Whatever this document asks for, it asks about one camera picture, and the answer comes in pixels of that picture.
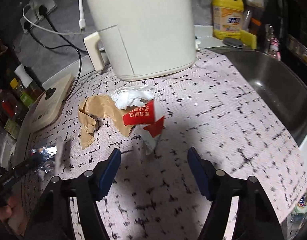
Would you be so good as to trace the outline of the person's left hand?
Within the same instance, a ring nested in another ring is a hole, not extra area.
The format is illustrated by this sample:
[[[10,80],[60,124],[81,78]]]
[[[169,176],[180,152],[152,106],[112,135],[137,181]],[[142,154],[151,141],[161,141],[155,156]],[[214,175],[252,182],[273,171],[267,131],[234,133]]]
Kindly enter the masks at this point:
[[[0,207],[0,220],[6,223],[15,234],[24,236],[28,219],[17,196],[11,195],[7,205]]]

